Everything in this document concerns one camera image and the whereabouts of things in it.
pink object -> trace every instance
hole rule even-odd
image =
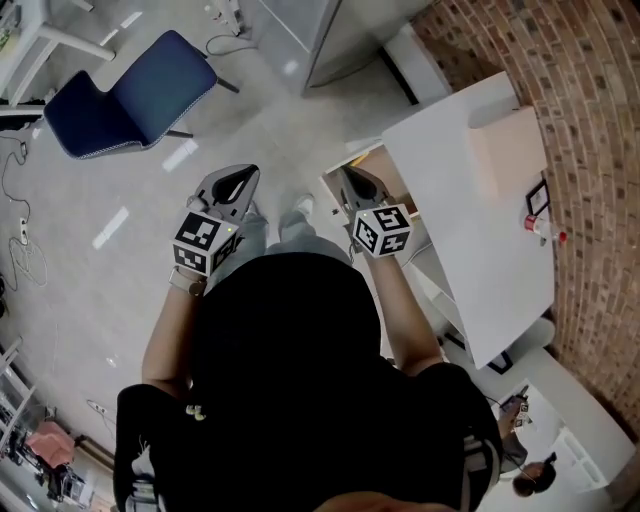
[[[54,421],[40,423],[25,444],[52,468],[73,460],[73,439]]]

brick wall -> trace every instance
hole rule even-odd
[[[640,16],[630,0],[442,0],[414,22],[455,90],[499,70],[545,141],[556,250],[554,349],[640,435]],[[640,456],[611,486],[623,501]]]

gray pants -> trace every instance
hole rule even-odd
[[[209,282],[219,283],[225,277],[245,263],[265,254],[283,254],[287,252],[309,252],[323,254],[351,266],[349,256],[335,243],[316,235],[304,215],[297,210],[285,213],[280,219],[280,242],[267,249],[267,219],[255,213],[248,213],[244,218],[244,240],[236,252],[220,265]]]

power strip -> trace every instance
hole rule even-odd
[[[29,237],[27,236],[27,219],[20,217],[20,243],[27,245],[29,243]]]

concrete floor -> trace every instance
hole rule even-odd
[[[107,44],[117,51],[116,59],[104,62],[58,48],[34,91],[60,87],[80,69],[108,89],[166,30],[177,30],[200,48],[225,31],[205,15],[204,0],[96,4],[92,13],[66,5],[56,17],[69,31],[94,41],[119,28]],[[122,21],[136,11],[142,15],[122,29]],[[240,44],[222,39],[212,47]],[[171,172],[163,162],[182,140],[166,138],[147,152],[81,162],[65,155],[44,123],[38,125],[37,139],[31,130],[15,134],[28,141],[30,153],[23,167],[9,164],[5,185],[31,203],[29,233],[46,257],[48,284],[39,288],[18,273],[19,291],[8,292],[10,315],[0,320],[0,340],[6,347],[22,336],[21,366],[37,381],[39,398],[56,406],[75,431],[110,450],[117,394],[139,382],[142,355],[167,291],[169,226],[200,180],[227,165],[257,164],[262,171],[257,201],[274,226],[297,193],[309,190],[322,201],[318,177],[347,156],[345,142],[368,135],[372,126],[382,127],[408,108],[381,62],[305,99],[290,94],[255,50],[210,62],[241,93],[216,88],[191,110],[177,129],[193,132],[198,148]],[[0,140],[3,159],[12,149],[17,142]],[[122,207],[128,218],[96,250],[93,239]],[[18,236],[25,210],[23,204],[0,197],[0,269],[11,283],[7,243]],[[313,222],[321,235],[347,248],[346,235],[321,208]],[[272,228],[272,241],[275,235]],[[44,278],[37,255],[31,268],[38,280]],[[87,399],[107,407],[105,421],[91,412]]]

